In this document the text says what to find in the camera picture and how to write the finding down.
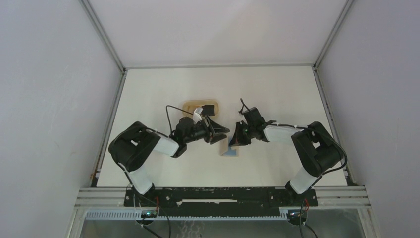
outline robotic arm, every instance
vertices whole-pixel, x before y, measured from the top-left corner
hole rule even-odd
[[[337,164],[345,155],[344,150],[334,141],[325,127],[318,121],[308,127],[276,124],[274,120],[265,121],[257,108],[249,109],[243,102],[239,111],[245,117],[237,122],[235,134],[229,146],[245,146],[251,139],[265,142],[283,142],[293,144],[299,155],[302,167],[286,184],[292,195],[302,194],[317,183],[322,175]]]
[[[137,121],[110,143],[108,150],[112,159],[140,194],[145,194],[153,186],[142,167],[152,151],[178,158],[187,150],[187,143],[203,139],[206,143],[214,144],[226,138],[225,134],[230,130],[207,115],[203,118],[201,111],[201,108],[196,109],[193,118],[181,118],[169,136]]]

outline black square object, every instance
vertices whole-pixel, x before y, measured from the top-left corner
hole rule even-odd
[[[201,115],[214,116],[214,105],[204,105],[201,108],[203,109]]]

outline beige tray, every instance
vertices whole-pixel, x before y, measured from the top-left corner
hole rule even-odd
[[[219,116],[219,103],[215,99],[208,100],[191,100],[184,103],[182,110],[193,113],[196,108],[199,108],[204,105],[214,105],[214,116],[211,116],[211,119],[215,119]],[[192,115],[182,112],[185,117],[192,118]]]

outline table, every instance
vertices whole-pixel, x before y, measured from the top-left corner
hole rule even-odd
[[[216,99],[215,121],[235,131],[242,116],[240,98],[268,120],[308,125],[321,122],[330,131],[310,66],[156,68],[128,70],[109,142],[133,122],[169,134],[165,106],[181,108],[189,100]],[[172,127],[182,113],[169,109]],[[187,145],[179,158],[152,152],[143,166],[155,186],[284,186],[302,166],[294,146],[253,139],[238,157],[219,155],[220,144],[203,140]],[[125,187],[128,180],[107,151],[97,183]],[[324,176],[318,186],[346,186],[342,170]]]

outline gray floor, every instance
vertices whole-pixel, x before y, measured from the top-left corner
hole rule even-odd
[[[308,225],[320,238],[364,238],[356,210],[309,211]],[[172,238],[257,238],[300,237],[299,227],[286,221],[171,221]],[[167,221],[149,225],[168,237]],[[305,238],[315,236],[303,227]],[[135,221],[85,221],[83,238],[154,238]]]

